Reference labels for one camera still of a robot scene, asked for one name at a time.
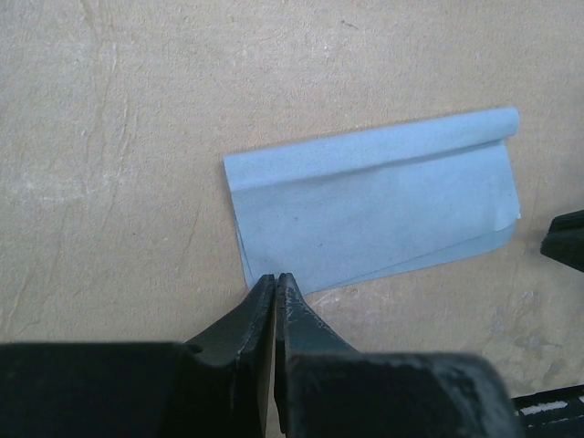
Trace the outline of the blue cleaning cloth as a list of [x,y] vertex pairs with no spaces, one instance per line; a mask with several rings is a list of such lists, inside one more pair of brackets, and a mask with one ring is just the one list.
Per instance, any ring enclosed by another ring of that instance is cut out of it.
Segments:
[[290,273],[310,294],[506,245],[518,129],[488,109],[225,156],[246,283]]

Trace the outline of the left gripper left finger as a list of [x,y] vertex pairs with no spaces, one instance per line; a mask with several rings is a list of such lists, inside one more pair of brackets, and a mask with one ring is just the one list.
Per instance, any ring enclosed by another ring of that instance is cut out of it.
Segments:
[[1,348],[4,437],[262,437],[276,281],[185,342]]

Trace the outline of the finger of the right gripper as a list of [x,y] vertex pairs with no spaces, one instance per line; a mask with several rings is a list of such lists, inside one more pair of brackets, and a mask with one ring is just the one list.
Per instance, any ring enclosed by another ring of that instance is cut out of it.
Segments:
[[584,271],[584,211],[555,217],[540,246],[540,254]]

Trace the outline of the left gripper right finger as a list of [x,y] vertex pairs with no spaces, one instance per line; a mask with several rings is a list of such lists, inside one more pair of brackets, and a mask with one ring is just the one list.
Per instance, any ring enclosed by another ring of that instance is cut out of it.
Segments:
[[275,388],[288,437],[521,437],[505,384],[465,353],[360,352],[307,304],[276,289]]

